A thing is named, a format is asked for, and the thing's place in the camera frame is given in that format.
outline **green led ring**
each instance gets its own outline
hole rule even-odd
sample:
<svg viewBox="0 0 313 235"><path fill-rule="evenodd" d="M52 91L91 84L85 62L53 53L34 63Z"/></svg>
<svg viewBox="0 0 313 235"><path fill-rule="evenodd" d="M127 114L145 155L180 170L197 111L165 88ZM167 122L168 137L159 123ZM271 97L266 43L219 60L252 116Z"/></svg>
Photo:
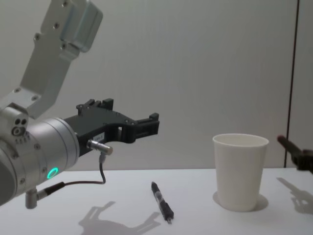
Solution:
<svg viewBox="0 0 313 235"><path fill-rule="evenodd" d="M53 168L47 175L47 179L51 179L59 172L59 169L57 167Z"/></svg>

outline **black pen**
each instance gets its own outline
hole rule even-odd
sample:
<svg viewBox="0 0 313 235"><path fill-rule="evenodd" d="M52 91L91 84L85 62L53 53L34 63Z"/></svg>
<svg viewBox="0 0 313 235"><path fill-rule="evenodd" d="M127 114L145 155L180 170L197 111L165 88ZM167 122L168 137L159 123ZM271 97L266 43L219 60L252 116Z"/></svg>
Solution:
<svg viewBox="0 0 313 235"><path fill-rule="evenodd" d="M165 202L160 189L158 188L157 184L155 182L152 182L151 184L152 192L156 198L158 207L160 207L161 213L164 217L164 219L171 224L172 219L174 219L174 212L171 210L170 206Z"/></svg>

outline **white table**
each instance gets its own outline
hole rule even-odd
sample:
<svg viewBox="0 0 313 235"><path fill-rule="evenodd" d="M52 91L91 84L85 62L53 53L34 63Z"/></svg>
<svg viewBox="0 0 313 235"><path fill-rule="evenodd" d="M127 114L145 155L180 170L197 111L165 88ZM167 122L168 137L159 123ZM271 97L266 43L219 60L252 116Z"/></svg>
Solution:
<svg viewBox="0 0 313 235"><path fill-rule="evenodd" d="M1 235L312 235L313 175L295 169L265 169L261 194L266 208L230 212L212 199L214 169L106 171L107 183L68 186L24 207L20 196L0 207ZM281 177L295 187L297 200ZM100 180L97 171L64 172L43 187L76 180ZM151 192L155 181L175 213L167 224ZM261 201L259 209L266 206Z"/></svg>

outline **black cable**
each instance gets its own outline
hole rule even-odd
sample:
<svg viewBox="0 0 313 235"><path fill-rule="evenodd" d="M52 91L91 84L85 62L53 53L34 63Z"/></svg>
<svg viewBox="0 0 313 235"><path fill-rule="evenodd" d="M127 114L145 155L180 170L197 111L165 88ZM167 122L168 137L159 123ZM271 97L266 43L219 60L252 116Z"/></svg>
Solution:
<svg viewBox="0 0 313 235"><path fill-rule="evenodd" d="M77 185L77 184L104 185L106 183L106 177L104 176L102 165L103 165L102 163L99 164L99 170L100 170L100 174L102 177L102 181L73 181L73 182L68 182L68 183L60 182L58 184L55 184L53 186L45 188L43 191L45 191L47 195L50 195L50 194L60 190L61 188L64 188L65 186L68 186L68 185Z"/></svg>

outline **paper cup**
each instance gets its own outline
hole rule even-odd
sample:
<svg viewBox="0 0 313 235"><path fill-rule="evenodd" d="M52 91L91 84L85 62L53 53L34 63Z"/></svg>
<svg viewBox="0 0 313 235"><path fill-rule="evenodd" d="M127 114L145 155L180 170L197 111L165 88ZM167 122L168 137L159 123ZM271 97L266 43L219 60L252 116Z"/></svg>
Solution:
<svg viewBox="0 0 313 235"><path fill-rule="evenodd" d="M219 204L234 212L255 208L269 141L246 134L213 138Z"/></svg>

